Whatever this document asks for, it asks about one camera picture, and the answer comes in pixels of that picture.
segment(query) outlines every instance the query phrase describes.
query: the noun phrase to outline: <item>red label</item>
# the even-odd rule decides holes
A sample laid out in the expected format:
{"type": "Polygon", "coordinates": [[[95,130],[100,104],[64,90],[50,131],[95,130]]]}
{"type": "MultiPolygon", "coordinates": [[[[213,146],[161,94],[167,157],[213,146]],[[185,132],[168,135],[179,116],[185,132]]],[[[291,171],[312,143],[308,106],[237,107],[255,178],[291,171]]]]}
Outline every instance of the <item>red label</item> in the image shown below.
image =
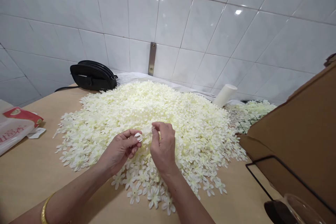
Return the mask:
{"type": "Polygon", "coordinates": [[[16,129],[7,130],[3,135],[0,135],[0,144],[15,137],[16,135],[24,131],[25,128],[27,128],[27,125],[19,125],[16,129]]]}
{"type": "Polygon", "coordinates": [[[35,124],[34,128],[36,128],[43,121],[42,117],[35,115],[27,110],[23,110],[19,107],[14,107],[11,110],[3,113],[3,115],[7,118],[30,120],[35,124]]]}

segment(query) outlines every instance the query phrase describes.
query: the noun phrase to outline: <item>gold bangle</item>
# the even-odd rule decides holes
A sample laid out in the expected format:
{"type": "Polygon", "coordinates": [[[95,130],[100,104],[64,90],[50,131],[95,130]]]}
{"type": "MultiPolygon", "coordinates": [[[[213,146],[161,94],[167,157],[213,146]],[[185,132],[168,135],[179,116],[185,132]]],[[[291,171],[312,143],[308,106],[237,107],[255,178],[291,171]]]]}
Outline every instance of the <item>gold bangle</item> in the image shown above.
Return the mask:
{"type": "Polygon", "coordinates": [[[51,194],[49,196],[49,198],[47,198],[47,200],[45,201],[43,207],[42,207],[42,212],[41,212],[41,222],[42,224],[48,224],[47,220],[46,220],[46,208],[47,208],[47,204],[48,204],[48,201],[50,200],[50,198],[54,195],[55,193],[51,194]]]}

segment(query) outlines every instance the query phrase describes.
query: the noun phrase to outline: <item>wooden table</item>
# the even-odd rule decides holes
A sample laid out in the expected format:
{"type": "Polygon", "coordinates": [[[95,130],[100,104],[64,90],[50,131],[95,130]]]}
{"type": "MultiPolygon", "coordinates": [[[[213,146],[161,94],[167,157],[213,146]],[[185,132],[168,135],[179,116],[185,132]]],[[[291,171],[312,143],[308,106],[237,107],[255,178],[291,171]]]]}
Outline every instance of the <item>wooden table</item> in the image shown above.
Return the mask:
{"type": "MultiPolygon", "coordinates": [[[[23,139],[0,157],[0,223],[15,219],[84,172],[63,166],[61,153],[54,154],[62,134],[52,137],[64,113],[81,109],[79,99],[85,92],[63,90],[25,107],[44,118],[41,126],[47,131],[39,139],[23,139]]],[[[273,198],[281,197],[258,168],[253,167],[253,172],[273,198]]],[[[215,189],[215,196],[208,197],[199,191],[202,204],[216,223],[272,223],[264,210],[269,198],[245,162],[232,160],[228,169],[219,169],[218,176],[226,184],[227,195],[215,189]]],[[[161,204],[158,210],[149,210],[144,196],[140,196],[140,203],[130,205],[125,187],[115,190],[110,184],[108,181],[96,192],[73,223],[179,223],[177,214],[167,216],[161,204]]]]}

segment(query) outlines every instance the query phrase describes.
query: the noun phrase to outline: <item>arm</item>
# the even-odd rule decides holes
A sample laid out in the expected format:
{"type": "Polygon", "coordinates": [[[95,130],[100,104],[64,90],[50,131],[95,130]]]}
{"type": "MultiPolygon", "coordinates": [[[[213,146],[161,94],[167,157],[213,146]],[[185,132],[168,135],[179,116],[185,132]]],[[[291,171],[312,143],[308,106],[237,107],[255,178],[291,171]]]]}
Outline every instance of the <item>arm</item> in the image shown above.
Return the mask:
{"type": "Polygon", "coordinates": [[[175,163],[175,130],[172,125],[163,122],[154,122],[152,125],[153,140],[150,152],[174,199],[181,223],[215,223],[175,163]]]}
{"type": "MultiPolygon", "coordinates": [[[[78,178],[57,191],[49,200],[45,218],[48,224],[64,224],[83,207],[91,196],[125,164],[133,158],[141,143],[134,137],[141,131],[129,129],[115,136],[99,161],[78,178]]],[[[15,220],[17,223],[41,223],[41,211],[45,201],[28,210],[15,220]]]]}

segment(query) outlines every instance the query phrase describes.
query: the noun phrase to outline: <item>metal bracket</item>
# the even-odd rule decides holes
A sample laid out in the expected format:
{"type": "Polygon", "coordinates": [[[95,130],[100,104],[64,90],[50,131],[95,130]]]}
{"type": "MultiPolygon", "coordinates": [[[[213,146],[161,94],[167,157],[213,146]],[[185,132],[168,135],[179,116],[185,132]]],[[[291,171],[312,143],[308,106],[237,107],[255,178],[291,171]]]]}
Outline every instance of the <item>metal bracket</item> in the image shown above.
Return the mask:
{"type": "Polygon", "coordinates": [[[148,75],[151,76],[153,76],[154,73],[155,54],[156,54],[156,43],[151,42],[149,51],[149,63],[148,63],[148,75]]]}
{"type": "Polygon", "coordinates": [[[296,175],[280,158],[278,158],[275,155],[270,155],[266,157],[262,157],[260,159],[254,160],[252,163],[246,164],[246,168],[251,173],[251,175],[254,177],[254,179],[258,182],[260,187],[264,190],[264,192],[267,194],[267,196],[274,201],[274,199],[270,196],[270,194],[266,191],[266,189],[262,186],[262,184],[259,182],[259,180],[256,178],[256,176],[253,174],[253,172],[250,170],[249,166],[256,165],[258,162],[267,160],[267,159],[275,159],[277,160],[287,171],[289,171],[305,188],[308,189],[326,208],[328,208],[334,215],[336,215],[336,211],[325,202],[321,196],[319,196],[313,189],[311,189],[298,175],[296,175]]]}

